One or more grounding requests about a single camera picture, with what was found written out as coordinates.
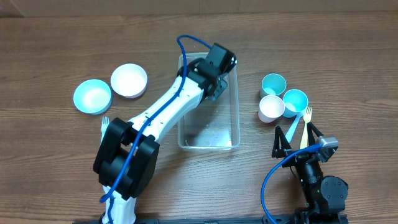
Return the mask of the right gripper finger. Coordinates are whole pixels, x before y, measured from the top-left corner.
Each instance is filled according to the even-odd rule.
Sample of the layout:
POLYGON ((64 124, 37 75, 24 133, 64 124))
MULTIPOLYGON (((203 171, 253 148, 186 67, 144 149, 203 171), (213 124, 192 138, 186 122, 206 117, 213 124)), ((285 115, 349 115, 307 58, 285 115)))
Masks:
POLYGON ((314 134, 317 137, 320 137, 323 135, 323 133, 321 131, 319 131, 312 122, 309 122, 307 124, 307 134, 308 134, 308 145, 309 146, 312 146, 315 144, 314 134))
POLYGON ((292 148, 280 126, 275 127, 275 139, 272 148, 273 158, 283 158, 292 153, 292 148))

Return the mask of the yellow plastic fork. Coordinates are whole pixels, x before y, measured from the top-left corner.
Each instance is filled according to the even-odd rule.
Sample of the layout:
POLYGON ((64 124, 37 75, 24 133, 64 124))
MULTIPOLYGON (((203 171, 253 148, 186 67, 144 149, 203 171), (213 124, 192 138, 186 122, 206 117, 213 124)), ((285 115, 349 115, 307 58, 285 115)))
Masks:
POLYGON ((311 122, 312 119, 312 107, 308 106, 307 109, 305 110, 305 113, 303 115, 303 121, 304 121, 304 129, 303 129, 303 134, 300 142, 300 149, 304 149, 308 146, 308 123, 311 122))

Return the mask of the light blue plastic fork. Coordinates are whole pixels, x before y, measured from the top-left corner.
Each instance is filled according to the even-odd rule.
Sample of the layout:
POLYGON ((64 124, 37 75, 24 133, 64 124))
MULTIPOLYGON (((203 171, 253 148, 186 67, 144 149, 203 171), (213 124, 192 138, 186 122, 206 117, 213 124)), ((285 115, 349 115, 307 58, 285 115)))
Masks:
POLYGON ((295 130, 296 130, 297 126, 298 126, 298 123, 299 123, 299 121, 300 121, 300 119, 301 119, 301 117, 303 115, 304 115, 304 112, 301 112, 295 117, 295 119, 294 119, 293 123, 291 124, 289 130, 285 134, 286 140, 288 142, 291 142, 291 140, 292 140, 292 138, 294 136, 295 130))

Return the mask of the light blue cup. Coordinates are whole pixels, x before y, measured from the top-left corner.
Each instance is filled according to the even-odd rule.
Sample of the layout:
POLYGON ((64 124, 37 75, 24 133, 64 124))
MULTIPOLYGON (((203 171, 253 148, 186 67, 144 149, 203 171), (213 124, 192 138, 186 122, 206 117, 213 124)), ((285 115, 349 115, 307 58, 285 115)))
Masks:
POLYGON ((308 97, 301 90, 291 89, 284 94, 283 102, 285 105, 285 111, 282 116, 291 118, 306 109, 308 106, 308 97))

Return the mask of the pink cup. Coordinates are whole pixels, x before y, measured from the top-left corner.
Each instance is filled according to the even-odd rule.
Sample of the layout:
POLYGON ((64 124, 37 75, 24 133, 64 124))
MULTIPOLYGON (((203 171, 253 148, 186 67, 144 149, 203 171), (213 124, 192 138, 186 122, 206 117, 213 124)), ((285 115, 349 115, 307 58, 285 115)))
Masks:
POLYGON ((263 97, 259 103, 258 117, 263 123, 271 123, 285 111, 283 100, 275 95, 263 97))

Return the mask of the teal green cup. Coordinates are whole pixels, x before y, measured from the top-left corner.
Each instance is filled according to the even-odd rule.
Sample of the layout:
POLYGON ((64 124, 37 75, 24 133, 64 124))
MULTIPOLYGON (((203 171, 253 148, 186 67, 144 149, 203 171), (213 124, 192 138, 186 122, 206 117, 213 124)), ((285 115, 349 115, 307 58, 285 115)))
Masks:
POLYGON ((285 78, 277 73, 266 75, 261 82, 260 97, 267 95, 281 95, 287 87, 285 78))

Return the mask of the white bowl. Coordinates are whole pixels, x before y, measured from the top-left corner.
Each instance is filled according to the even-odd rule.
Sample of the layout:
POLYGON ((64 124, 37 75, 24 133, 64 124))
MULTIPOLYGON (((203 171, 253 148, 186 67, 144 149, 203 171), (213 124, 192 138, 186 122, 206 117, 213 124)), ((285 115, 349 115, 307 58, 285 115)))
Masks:
POLYGON ((141 66, 126 63, 114 70, 110 82, 117 94, 125 98, 137 98, 145 92, 148 77, 141 66))

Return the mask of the light blue bowl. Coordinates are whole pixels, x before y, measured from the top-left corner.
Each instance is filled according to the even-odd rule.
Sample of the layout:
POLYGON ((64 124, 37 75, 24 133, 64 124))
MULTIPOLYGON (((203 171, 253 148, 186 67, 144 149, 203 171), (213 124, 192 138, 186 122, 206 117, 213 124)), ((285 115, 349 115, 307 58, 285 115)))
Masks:
POLYGON ((86 114, 104 113, 112 102, 112 92, 107 83, 90 79, 79 84, 73 94, 75 108, 86 114))

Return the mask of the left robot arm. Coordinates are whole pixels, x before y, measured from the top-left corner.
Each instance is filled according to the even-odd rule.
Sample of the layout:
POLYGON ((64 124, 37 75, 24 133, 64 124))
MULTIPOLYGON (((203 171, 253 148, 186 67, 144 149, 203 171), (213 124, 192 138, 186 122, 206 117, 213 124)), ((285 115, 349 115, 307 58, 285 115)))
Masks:
POLYGON ((100 223, 134 223, 136 198, 154 175, 160 142, 171 128, 205 99, 226 89, 224 77, 237 64, 235 54, 213 44, 204 58, 185 62, 172 86, 141 114, 114 118, 101 137, 93 164, 106 204, 100 223))

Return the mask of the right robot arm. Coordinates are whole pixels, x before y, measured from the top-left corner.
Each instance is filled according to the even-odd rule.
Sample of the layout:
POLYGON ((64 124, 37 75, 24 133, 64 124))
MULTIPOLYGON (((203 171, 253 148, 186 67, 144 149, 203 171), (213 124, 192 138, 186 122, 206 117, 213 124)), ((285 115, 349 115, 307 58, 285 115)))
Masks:
POLYGON ((287 141, 280 126, 275 128, 272 157, 285 162, 283 168, 295 168, 307 206, 298 208, 291 216, 276 220, 277 223, 348 223, 345 200, 348 196, 348 184, 341 178, 323 175, 320 163, 326 163, 338 149, 338 140, 327 137, 312 123, 308 124, 308 152, 295 153, 287 141))

